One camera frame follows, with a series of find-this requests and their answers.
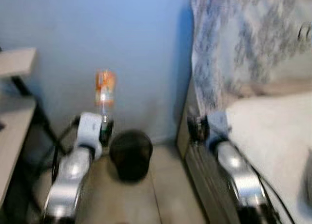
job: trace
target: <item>patterned curtain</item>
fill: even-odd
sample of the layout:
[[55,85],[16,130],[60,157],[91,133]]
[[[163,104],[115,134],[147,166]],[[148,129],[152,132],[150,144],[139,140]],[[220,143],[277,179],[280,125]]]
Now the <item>patterned curtain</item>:
[[191,0],[193,78],[202,114],[222,109],[241,84],[312,77],[312,0]]

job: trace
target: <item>black cable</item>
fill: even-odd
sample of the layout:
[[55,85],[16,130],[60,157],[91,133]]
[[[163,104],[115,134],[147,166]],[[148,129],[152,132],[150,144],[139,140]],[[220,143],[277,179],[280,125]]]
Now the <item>black cable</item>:
[[259,177],[259,180],[264,181],[267,186],[272,190],[272,192],[274,193],[274,195],[276,196],[276,198],[278,199],[278,201],[280,202],[280,204],[283,206],[284,211],[286,212],[289,220],[291,221],[292,224],[295,224],[290,212],[288,211],[286,205],[284,204],[284,202],[282,201],[281,197],[279,196],[279,194],[276,192],[276,190],[273,188],[273,186],[270,184],[270,182],[249,162],[249,160],[247,159],[247,157],[245,156],[244,153],[242,153],[240,151],[240,149],[237,147],[237,145],[229,139],[228,136],[226,136],[218,127],[214,126],[213,124],[209,123],[210,128],[215,131],[221,138],[229,141],[231,143],[231,145],[237,150],[238,154],[246,161],[246,163],[253,169],[253,171],[256,173],[256,175]]
[[267,193],[267,190],[266,190],[266,188],[264,187],[264,184],[263,184],[261,178],[260,178],[259,176],[258,176],[258,178],[259,178],[259,182],[260,182],[261,186],[263,187],[264,195],[265,195],[265,197],[268,198],[267,201],[268,201],[268,204],[269,204],[270,209],[273,211],[273,215],[277,218],[278,222],[279,222],[280,224],[282,224],[282,222],[281,222],[281,220],[280,220],[280,216],[279,216],[278,212],[275,211],[274,206],[273,206],[273,204],[272,204],[272,202],[271,202],[271,200],[270,200],[269,194]]
[[35,175],[39,176],[42,172],[46,171],[47,169],[52,168],[52,164],[49,166],[44,166],[45,161],[48,159],[48,157],[53,153],[53,149],[55,148],[55,145],[52,144],[46,153],[42,156],[41,160],[38,162],[37,168],[35,169]]
[[[71,131],[71,129],[74,126],[78,126],[79,120],[80,120],[80,116],[75,116],[75,118],[69,123],[67,128],[65,128],[63,132],[61,133],[61,135],[59,136],[57,144],[59,144],[65,138],[65,136],[67,136],[67,134]],[[52,174],[51,174],[52,183],[54,183],[58,175],[58,154],[59,154],[58,152],[59,152],[59,148],[55,147],[53,161],[52,161]]]
[[311,22],[304,22],[302,25],[301,25],[301,27],[300,27],[300,29],[299,29],[299,33],[298,33],[298,40],[301,40],[301,31],[302,31],[302,29],[304,28],[304,27],[307,27],[308,29],[307,29],[307,33],[306,33],[306,39],[308,39],[308,35],[309,35],[309,32],[311,31]]

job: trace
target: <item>white mattress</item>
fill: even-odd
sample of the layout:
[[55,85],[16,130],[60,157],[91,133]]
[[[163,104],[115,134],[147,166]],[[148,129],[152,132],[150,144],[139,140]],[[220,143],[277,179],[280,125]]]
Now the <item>white mattress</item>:
[[[312,92],[240,100],[227,108],[230,138],[273,184],[297,224],[312,224],[304,173],[312,149]],[[282,221],[290,223],[270,193]]]

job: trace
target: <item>bed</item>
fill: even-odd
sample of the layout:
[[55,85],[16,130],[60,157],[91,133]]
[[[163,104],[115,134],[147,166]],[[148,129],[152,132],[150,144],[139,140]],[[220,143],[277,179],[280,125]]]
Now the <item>bed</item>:
[[[212,224],[238,224],[227,184],[207,146],[191,147],[188,108],[223,112],[229,137],[273,184],[295,222],[312,223],[312,50],[298,32],[312,0],[191,0],[192,78],[177,138]],[[221,119],[214,118],[218,125]],[[290,223],[269,192],[283,223]]]

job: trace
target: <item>desk leg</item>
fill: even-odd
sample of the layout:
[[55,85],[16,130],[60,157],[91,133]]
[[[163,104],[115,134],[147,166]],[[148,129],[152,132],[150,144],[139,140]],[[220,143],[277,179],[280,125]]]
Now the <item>desk leg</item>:
[[[11,78],[11,80],[22,96],[33,96],[32,93],[27,88],[27,86],[24,84],[23,80],[19,76],[14,76]],[[44,111],[42,110],[42,108],[39,105],[37,105],[36,109],[35,109],[34,123],[40,123],[42,125],[44,131],[49,136],[49,138],[52,140],[52,142],[56,145],[56,147],[58,147],[58,149],[61,150],[61,152],[63,154],[66,153],[63,146],[58,141],[56,134],[52,130],[47,116],[45,115]]]

